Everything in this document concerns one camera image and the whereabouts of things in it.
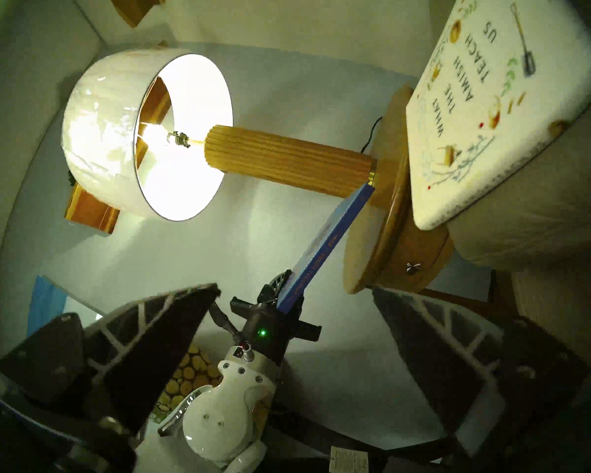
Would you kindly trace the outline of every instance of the barcode sticker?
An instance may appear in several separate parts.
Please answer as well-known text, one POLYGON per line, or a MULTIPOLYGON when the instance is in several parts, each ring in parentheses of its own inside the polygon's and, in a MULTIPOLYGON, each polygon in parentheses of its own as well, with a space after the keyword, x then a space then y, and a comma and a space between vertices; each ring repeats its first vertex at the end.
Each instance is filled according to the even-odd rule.
POLYGON ((368 453, 331 446, 329 473, 368 473, 368 453))

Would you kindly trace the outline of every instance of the blue object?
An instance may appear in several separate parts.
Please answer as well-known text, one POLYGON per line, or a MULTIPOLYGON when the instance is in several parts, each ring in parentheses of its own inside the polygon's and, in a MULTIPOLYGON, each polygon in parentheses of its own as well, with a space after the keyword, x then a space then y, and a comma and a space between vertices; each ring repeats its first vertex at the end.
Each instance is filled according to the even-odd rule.
POLYGON ((43 276, 35 278, 28 310, 26 337, 64 312, 68 294, 43 276))
POLYGON ((364 184, 337 206, 322 230, 319 231, 292 269, 291 276, 278 296, 277 308, 279 311, 287 313, 291 310, 373 192, 372 186, 364 184))

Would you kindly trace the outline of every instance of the blue book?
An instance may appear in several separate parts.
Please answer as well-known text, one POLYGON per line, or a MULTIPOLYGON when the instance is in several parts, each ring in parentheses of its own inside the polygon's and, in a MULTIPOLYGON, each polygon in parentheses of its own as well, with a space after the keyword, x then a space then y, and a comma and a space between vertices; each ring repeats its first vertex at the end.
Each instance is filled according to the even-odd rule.
POLYGON ((335 211, 328 218, 322 230, 295 264, 291 276, 278 296, 278 310, 287 313, 304 289, 313 279, 315 273, 324 264, 328 255, 333 251, 342 236, 355 221, 359 212, 370 199, 374 188, 364 184, 361 188, 339 203, 335 211))

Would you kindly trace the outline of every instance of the light bulb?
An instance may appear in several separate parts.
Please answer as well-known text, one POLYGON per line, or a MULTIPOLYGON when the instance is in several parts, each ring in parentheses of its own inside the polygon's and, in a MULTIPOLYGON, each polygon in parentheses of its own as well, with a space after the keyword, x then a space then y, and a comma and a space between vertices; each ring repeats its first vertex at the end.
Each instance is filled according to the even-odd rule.
POLYGON ((147 124, 141 137, 148 146, 161 146, 169 143, 169 133, 162 125, 147 124))

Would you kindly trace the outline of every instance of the ceiling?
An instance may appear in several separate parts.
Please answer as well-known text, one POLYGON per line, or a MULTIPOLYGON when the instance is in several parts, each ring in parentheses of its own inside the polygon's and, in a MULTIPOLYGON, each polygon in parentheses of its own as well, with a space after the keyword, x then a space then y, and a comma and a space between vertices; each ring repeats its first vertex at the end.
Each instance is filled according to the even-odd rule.
POLYGON ((433 49, 429 0, 166 0, 135 29, 110 0, 76 1, 108 45, 167 39, 268 47, 412 76, 422 74, 433 49))

